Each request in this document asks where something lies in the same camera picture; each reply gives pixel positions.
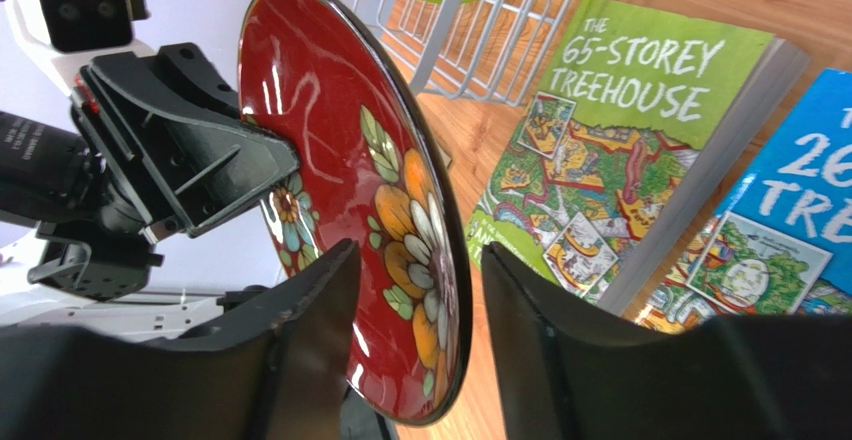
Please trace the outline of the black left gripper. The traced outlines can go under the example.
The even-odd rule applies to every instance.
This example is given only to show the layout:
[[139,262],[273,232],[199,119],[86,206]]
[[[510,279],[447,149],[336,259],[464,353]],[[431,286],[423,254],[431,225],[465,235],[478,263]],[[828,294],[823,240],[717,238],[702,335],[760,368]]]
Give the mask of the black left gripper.
[[1,217],[44,244],[28,283],[94,301],[143,289],[174,233],[251,209],[300,166],[294,144],[240,119],[237,93],[191,44],[80,68],[73,131],[1,117]]

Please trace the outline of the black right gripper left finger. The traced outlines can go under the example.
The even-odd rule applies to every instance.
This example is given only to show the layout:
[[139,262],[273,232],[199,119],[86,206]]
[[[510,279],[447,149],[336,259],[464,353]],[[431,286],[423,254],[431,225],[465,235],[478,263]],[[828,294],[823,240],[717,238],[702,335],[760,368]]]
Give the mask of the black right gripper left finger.
[[175,339],[75,326],[1,332],[5,439],[335,439],[360,288],[343,240]]

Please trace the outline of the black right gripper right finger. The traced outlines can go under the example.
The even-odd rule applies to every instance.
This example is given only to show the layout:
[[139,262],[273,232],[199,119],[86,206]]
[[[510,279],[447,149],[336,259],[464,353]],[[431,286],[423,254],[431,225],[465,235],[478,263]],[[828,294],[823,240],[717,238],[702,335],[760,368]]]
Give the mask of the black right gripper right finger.
[[847,439],[847,316],[716,316],[660,333],[545,280],[499,243],[482,279],[511,439]]

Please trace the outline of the red floral plate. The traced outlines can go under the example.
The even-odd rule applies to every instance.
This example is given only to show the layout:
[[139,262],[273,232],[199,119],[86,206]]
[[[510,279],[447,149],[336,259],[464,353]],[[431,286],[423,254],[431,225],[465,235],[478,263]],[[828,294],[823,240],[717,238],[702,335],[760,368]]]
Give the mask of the red floral plate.
[[397,423],[439,421],[469,362],[471,269],[447,168],[406,80],[341,0],[252,0],[238,59],[241,118],[300,159],[260,203],[285,273],[358,243],[349,385]]

